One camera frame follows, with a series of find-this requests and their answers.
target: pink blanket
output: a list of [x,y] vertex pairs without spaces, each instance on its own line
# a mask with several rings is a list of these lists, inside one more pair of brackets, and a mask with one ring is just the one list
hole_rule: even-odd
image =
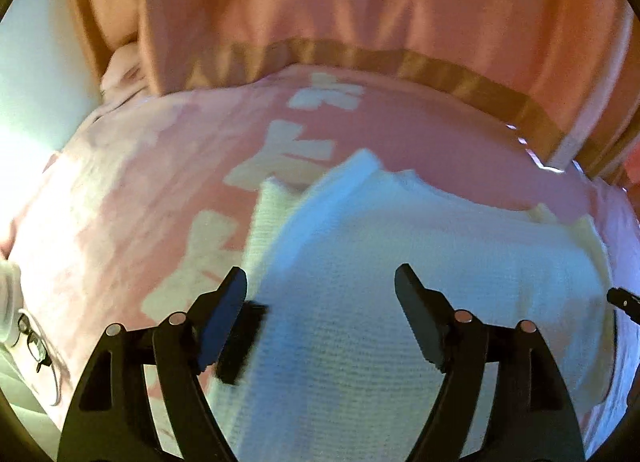
[[[60,426],[108,324],[154,325],[239,264],[261,181],[275,173],[310,184],[363,147],[388,169],[414,168],[478,203],[542,201],[563,221],[590,213],[615,283],[640,292],[640,232],[622,190],[574,167],[539,169],[504,124],[427,87],[296,65],[236,88],[140,95],[98,115],[45,172],[11,253],[53,347],[62,402],[43,404]],[[582,418],[589,449],[624,412],[638,364],[636,326],[618,315],[618,332],[612,391]],[[45,383],[28,353],[14,355],[38,391]]]

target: silver screw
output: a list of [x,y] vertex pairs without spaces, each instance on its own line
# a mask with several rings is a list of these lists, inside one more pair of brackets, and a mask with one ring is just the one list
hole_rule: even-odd
[[459,323],[471,323],[474,318],[469,311],[456,311],[453,316]]
[[538,327],[536,327],[536,324],[533,323],[532,321],[529,321],[528,319],[525,319],[522,322],[520,322],[520,328],[522,328],[526,333],[529,333],[529,334],[532,334],[536,330],[538,330]]
[[111,325],[107,327],[107,330],[105,330],[105,332],[107,336],[117,336],[121,330],[122,327],[118,323],[111,323]]
[[174,312],[169,316],[169,323],[171,325],[182,325],[187,320],[187,315],[184,312]]

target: white wall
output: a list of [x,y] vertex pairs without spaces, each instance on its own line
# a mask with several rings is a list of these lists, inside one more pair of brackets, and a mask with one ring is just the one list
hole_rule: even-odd
[[0,218],[99,103],[66,0],[14,0],[0,21]]

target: orange curtain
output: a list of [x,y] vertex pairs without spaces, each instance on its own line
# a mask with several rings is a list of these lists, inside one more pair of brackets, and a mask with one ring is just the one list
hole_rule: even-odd
[[514,125],[545,165],[577,158],[589,175],[620,182],[623,163],[629,179],[640,165],[640,155],[625,163],[640,134],[640,28],[626,0],[70,4],[96,73],[137,38],[156,94],[249,83],[294,63],[354,68]]

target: white cord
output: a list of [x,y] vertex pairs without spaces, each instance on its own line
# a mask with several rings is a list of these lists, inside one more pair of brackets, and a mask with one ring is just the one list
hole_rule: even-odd
[[47,354],[49,354],[49,358],[51,359],[51,372],[53,373],[53,382],[56,386],[56,398],[53,403],[49,403],[49,406],[57,406],[60,403],[60,385],[58,384],[58,375],[56,373],[56,369],[54,368],[55,362],[53,356],[51,355],[51,349],[49,348],[49,343],[46,341],[40,327],[38,327],[36,320],[33,318],[31,312],[27,311],[27,309],[18,309],[18,315],[24,314],[29,319],[29,324],[31,329],[40,337],[40,340],[44,344],[44,347],[47,349]]

